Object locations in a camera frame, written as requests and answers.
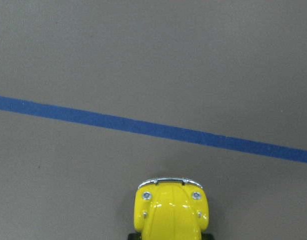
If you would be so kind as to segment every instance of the car wheel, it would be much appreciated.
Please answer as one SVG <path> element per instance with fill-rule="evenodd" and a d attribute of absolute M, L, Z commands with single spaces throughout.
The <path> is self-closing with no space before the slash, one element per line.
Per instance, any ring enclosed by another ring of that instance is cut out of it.
<path fill-rule="evenodd" d="M 214 236 L 210 233 L 202 233 L 201 240 L 215 240 Z"/>
<path fill-rule="evenodd" d="M 141 234 L 140 233 L 130 233 L 128 235 L 128 240 L 140 240 L 141 239 Z"/>

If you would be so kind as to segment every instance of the headlight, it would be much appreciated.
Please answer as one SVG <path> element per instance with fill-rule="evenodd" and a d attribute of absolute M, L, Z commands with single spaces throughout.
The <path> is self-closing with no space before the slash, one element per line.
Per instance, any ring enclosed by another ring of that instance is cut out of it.
<path fill-rule="evenodd" d="M 199 200 L 199 199 L 202 198 L 202 194 L 200 192 L 198 192 L 198 191 L 194 191 L 191 196 L 195 200 Z"/>
<path fill-rule="evenodd" d="M 143 200 L 149 200 L 152 198 L 152 194 L 149 192 L 149 191 L 145 191 L 143 194 L 142 194 L 142 199 Z"/>

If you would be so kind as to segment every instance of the toy car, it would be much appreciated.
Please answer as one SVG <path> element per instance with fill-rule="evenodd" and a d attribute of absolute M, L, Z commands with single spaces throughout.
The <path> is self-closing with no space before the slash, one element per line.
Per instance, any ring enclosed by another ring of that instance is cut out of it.
<path fill-rule="evenodd" d="M 202 233 L 209 223 L 203 187 L 188 178 L 161 177 L 142 182 L 135 195 L 128 240 L 213 240 Z"/>

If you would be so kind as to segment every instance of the gray floor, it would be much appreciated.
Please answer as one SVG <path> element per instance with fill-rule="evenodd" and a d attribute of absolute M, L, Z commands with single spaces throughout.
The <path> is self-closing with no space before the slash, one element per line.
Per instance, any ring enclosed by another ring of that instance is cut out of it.
<path fill-rule="evenodd" d="M 0 95 L 307 150 L 307 1 L 0 0 Z M 156 176 L 307 240 L 305 163 L 0 111 L 0 240 L 124 240 Z"/>

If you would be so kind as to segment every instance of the blue tape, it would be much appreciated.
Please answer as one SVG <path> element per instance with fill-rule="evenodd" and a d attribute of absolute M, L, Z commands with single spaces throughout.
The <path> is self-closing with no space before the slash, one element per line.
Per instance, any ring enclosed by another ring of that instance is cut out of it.
<path fill-rule="evenodd" d="M 307 150 L 5 96 L 0 110 L 307 163 Z"/>

